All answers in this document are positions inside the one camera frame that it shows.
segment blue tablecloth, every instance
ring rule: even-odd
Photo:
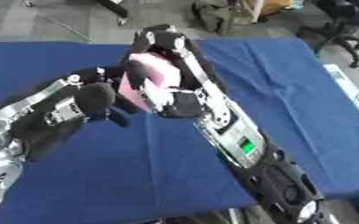
[[[127,47],[0,43],[0,100],[74,69],[116,64]],[[359,112],[300,40],[207,39],[201,48],[229,95],[329,198],[359,196]],[[86,125],[27,165],[0,223],[129,223],[254,203],[190,121],[131,119],[128,129]]]

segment black glove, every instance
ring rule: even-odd
[[[165,106],[164,111],[158,114],[167,118],[195,118],[201,115],[202,107],[192,91],[200,88],[201,83],[195,78],[183,58],[175,52],[176,39],[185,40],[185,48],[194,55],[208,79],[224,93],[223,83],[216,76],[213,66],[201,53],[197,45],[168,24],[148,27],[136,33],[130,50],[122,60],[122,65],[128,75],[131,87],[137,89],[145,79],[151,77],[151,69],[146,68],[139,61],[131,59],[132,54],[153,53],[170,61],[180,71],[180,84],[177,87],[172,87],[178,90],[173,93],[174,103]]]
[[[96,108],[92,101],[92,105],[89,105],[89,107],[94,109],[94,114],[90,113],[90,115],[88,115],[89,122],[110,120],[122,127],[126,127],[129,125],[128,119],[110,107],[118,107],[130,114],[137,112],[137,107],[135,105],[116,92],[118,89],[117,78],[123,75],[123,70],[121,68],[92,67],[74,71],[71,74],[78,74],[80,76],[80,82],[83,83],[82,88],[65,87],[64,89],[61,89],[57,93],[35,104],[33,106],[33,112],[17,120],[11,126],[11,137],[17,138],[23,142],[26,158],[29,161],[34,161],[48,151],[56,148],[62,141],[76,133],[81,128],[82,124],[86,122],[85,118],[80,118],[69,122],[63,122],[55,126],[49,126],[45,123],[44,115],[47,112],[50,112],[56,103],[69,96],[73,96],[77,99],[88,94],[89,99],[93,99],[93,95],[99,96],[99,93],[94,92],[95,88],[92,88],[94,85],[101,85],[109,90],[109,93],[111,94],[108,96],[110,98],[108,102],[114,103],[112,105],[98,105],[96,103],[96,106],[100,107]],[[50,86],[56,80],[66,77],[68,77],[68,75],[56,77],[39,83],[34,87],[30,87],[19,94],[15,94],[0,102],[0,109],[14,102],[19,102],[30,95],[34,95]]]

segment green led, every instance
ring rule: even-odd
[[[243,141],[240,146],[246,154],[250,153],[255,148],[255,145],[251,141],[249,141],[249,139]]]

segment floor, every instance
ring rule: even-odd
[[[188,10],[192,1],[125,0],[123,5],[130,9],[130,20],[128,24],[118,26],[116,17],[93,0],[33,0],[34,8],[25,7],[22,0],[0,0],[0,41],[66,40],[128,44],[135,31],[162,21],[177,25],[193,39],[219,37],[203,31],[192,20]],[[270,21],[264,24],[234,27],[227,37],[294,37],[301,25],[320,26],[326,19],[309,4],[304,10],[287,11],[270,17]],[[348,67],[351,58],[339,46],[327,46],[320,60],[339,65],[359,87],[359,68]],[[359,224],[359,217],[349,203],[334,201],[331,204],[341,218],[341,224]],[[269,222],[254,220],[252,223]]]

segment pink object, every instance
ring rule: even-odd
[[[180,85],[180,70],[170,61],[155,53],[133,53],[130,55],[129,60],[136,60],[145,65],[149,73],[149,79],[159,88],[178,87]],[[127,73],[123,75],[118,92],[141,109],[151,112],[143,98],[130,87]]]

